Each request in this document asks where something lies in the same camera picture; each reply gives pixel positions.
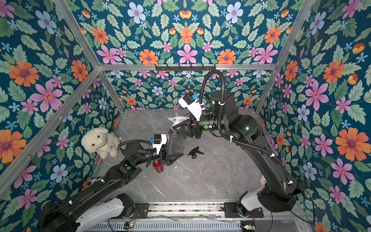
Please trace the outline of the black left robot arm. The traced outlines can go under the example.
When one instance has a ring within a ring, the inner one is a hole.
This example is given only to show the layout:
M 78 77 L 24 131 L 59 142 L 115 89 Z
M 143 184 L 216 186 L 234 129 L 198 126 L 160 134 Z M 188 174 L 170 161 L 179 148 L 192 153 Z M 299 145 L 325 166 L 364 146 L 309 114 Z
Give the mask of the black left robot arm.
M 180 147 L 177 147 L 177 151 L 166 150 L 165 147 L 154 139 L 120 143 L 118 150 L 124 159 L 78 194 L 58 203 L 47 203 L 42 208 L 37 231 L 80 232 L 110 218 L 134 218 L 137 210 L 134 201 L 126 193 L 119 194 L 102 206 L 95 204 L 134 180 L 142 171 L 140 164 L 149 165 L 151 161 L 159 160 L 170 166 L 184 154 Z

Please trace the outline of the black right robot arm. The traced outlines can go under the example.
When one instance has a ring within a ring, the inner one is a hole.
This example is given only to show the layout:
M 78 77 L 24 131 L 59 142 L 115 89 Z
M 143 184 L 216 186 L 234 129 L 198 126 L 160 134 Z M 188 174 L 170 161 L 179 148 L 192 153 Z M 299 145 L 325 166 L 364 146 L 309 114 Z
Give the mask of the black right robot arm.
M 305 189 L 304 182 L 285 169 L 258 120 L 239 113 L 235 97 L 226 90 L 226 79 L 220 70 L 210 71 L 204 77 L 199 94 L 187 93 L 178 102 L 191 115 L 173 125 L 174 131 L 197 139 L 204 131 L 218 131 L 222 138 L 239 146 L 265 178 L 263 186 L 238 200 L 239 209 L 249 212 L 264 207 L 274 213 L 293 209 L 295 196 Z

